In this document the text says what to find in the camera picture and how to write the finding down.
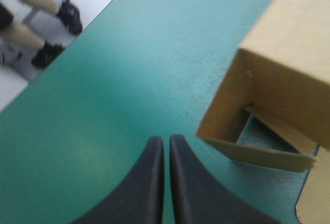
black shoe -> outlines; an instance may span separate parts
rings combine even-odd
[[[62,53],[64,48],[61,45],[55,44],[51,46],[48,43],[37,52],[37,55],[31,60],[33,66],[37,68],[46,68],[55,60],[55,58]]]
[[[72,34],[79,35],[82,32],[79,10],[70,3],[70,0],[62,3],[57,16]]]

person's foot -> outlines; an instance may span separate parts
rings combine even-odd
[[[70,3],[70,0],[62,3],[57,16],[72,34],[79,35],[82,32],[79,10]]]
[[[51,64],[63,50],[64,48],[62,45],[55,44],[51,46],[46,43],[45,46],[37,52],[37,55],[31,60],[31,63],[37,68],[44,69]]]

cardboard box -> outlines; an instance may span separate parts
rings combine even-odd
[[[236,144],[250,115],[299,153]],[[227,157],[302,172],[330,149],[330,0],[274,0],[239,46],[197,135]]]

green table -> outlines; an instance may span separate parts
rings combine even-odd
[[[109,194],[148,137],[184,134],[228,189],[286,224],[304,173],[224,157],[194,136],[236,47],[271,0],[114,0],[0,114],[0,223],[68,223]],[[243,140],[274,140],[252,120]]]

tan cardboard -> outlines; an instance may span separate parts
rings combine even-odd
[[[296,205],[302,224],[330,223],[330,155],[324,148],[318,151],[318,161],[310,171]]]
[[[316,145],[330,149],[329,21],[330,0],[274,0],[239,46],[197,135],[232,159],[310,169]],[[300,154],[236,144],[249,114]]]

